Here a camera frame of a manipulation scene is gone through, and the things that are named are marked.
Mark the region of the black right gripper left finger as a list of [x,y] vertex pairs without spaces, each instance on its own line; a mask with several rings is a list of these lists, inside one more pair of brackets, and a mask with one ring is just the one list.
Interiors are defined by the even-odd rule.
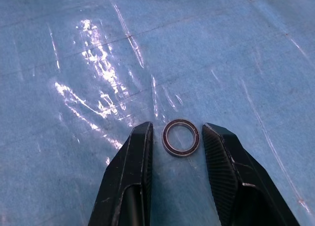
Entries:
[[90,226],[150,225],[153,124],[133,128],[103,175]]

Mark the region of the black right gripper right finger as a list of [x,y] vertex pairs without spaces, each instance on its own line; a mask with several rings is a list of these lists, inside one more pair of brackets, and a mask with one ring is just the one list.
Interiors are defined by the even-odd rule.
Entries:
[[299,225],[267,171],[243,148],[234,133],[205,123],[202,137],[221,225]]

